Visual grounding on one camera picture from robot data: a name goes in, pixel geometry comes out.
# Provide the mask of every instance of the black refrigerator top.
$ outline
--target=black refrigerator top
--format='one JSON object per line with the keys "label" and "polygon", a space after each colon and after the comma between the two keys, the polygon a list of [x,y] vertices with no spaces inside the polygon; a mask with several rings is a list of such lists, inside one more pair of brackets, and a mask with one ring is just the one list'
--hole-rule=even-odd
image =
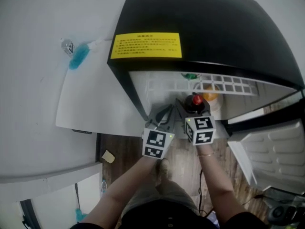
{"label": "black refrigerator top", "polygon": [[114,36],[140,32],[178,33],[182,57],[111,59],[111,49],[112,68],[217,73],[304,87],[286,40],[254,0],[126,0]]}

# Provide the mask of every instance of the wooden floor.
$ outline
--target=wooden floor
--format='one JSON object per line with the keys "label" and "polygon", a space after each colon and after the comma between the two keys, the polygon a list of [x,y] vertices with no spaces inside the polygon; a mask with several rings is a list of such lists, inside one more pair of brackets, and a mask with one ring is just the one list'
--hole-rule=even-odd
{"label": "wooden floor", "polygon": [[[233,155],[227,147],[225,139],[217,139],[213,143],[215,155],[224,168],[234,186],[235,194],[240,203],[250,212],[266,223],[267,206],[261,199],[251,199],[260,191],[250,188]],[[128,170],[142,156],[142,140],[139,137],[102,135],[101,154],[108,149],[115,156],[115,161],[109,164],[103,162],[103,178],[110,185],[115,179]],[[199,175],[201,171],[196,149],[187,141],[175,139],[167,153],[167,159],[171,162],[173,169],[172,180],[178,183],[199,205]],[[201,214],[212,209],[212,204],[207,190],[204,176],[202,176],[202,206]]]}

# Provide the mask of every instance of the white refrigerator door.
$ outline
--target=white refrigerator door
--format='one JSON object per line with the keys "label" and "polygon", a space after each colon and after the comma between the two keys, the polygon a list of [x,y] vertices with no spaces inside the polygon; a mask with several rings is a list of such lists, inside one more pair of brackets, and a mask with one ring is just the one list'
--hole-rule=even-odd
{"label": "white refrigerator door", "polygon": [[301,120],[234,133],[228,140],[249,185],[305,192],[305,136]]}

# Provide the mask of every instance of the yellow warning label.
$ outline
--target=yellow warning label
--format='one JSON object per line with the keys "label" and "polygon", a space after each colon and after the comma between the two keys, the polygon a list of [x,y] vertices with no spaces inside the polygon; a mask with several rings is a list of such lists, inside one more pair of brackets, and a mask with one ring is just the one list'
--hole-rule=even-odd
{"label": "yellow warning label", "polygon": [[116,35],[111,59],[182,58],[178,33],[145,32]]}

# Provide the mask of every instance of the refrigerator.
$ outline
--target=refrigerator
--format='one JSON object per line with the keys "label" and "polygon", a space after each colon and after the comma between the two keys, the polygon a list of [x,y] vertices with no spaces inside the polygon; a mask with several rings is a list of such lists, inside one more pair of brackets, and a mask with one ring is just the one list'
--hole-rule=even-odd
{"label": "refrigerator", "polygon": [[[218,94],[211,114],[249,185],[305,192],[304,82],[256,1],[126,0],[107,64],[144,120],[193,92]],[[238,121],[281,100],[291,104]]]}

